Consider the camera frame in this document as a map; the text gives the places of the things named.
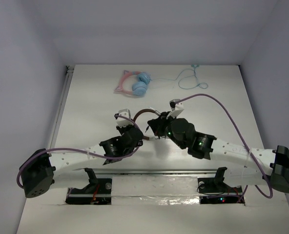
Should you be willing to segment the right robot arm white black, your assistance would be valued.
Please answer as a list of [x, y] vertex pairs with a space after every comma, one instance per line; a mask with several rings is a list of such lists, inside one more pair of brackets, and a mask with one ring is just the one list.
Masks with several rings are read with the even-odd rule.
[[229, 187], [244, 185], [269, 185], [272, 189], [289, 194], [289, 149], [279, 145], [276, 149], [248, 148], [197, 132], [184, 118], [169, 117], [162, 113], [149, 120], [154, 136], [169, 138], [180, 149], [197, 159], [223, 161], [240, 165], [233, 172], [227, 166], [217, 169], [214, 187], [220, 192]]

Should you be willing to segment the brown silver headphones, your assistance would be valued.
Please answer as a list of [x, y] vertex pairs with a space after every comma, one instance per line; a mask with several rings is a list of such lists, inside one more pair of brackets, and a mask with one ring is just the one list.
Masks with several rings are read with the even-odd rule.
[[152, 109], [152, 108], [144, 108], [139, 110], [133, 117], [133, 121], [137, 124], [139, 124], [141, 131], [143, 132], [144, 136], [143, 136], [143, 140], [144, 141], [150, 141], [153, 142], [155, 140], [158, 140], [157, 136], [154, 136], [152, 133], [150, 134], [149, 131], [146, 131], [146, 128], [148, 128], [148, 126], [146, 125], [146, 117], [149, 117], [149, 119], [151, 118], [157, 118], [161, 115], [161, 112], [156, 110], [156, 109]]

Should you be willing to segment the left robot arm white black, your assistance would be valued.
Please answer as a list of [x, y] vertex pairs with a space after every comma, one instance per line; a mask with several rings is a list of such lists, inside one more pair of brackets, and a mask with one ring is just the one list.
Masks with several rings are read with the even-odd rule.
[[142, 131], [131, 125], [120, 136], [100, 142], [86, 150], [53, 148], [36, 150], [19, 168], [17, 183], [26, 198], [38, 197], [53, 186], [62, 187], [61, 175], [84, 170], [87, 174], [80, 180], [80, 187], [68, 185], [78, 194], [93, 194], [99, 182], [92, 163], [96, 158], [105, 159], [105, 164], [121, 161], [132, 156], [143, 144]]

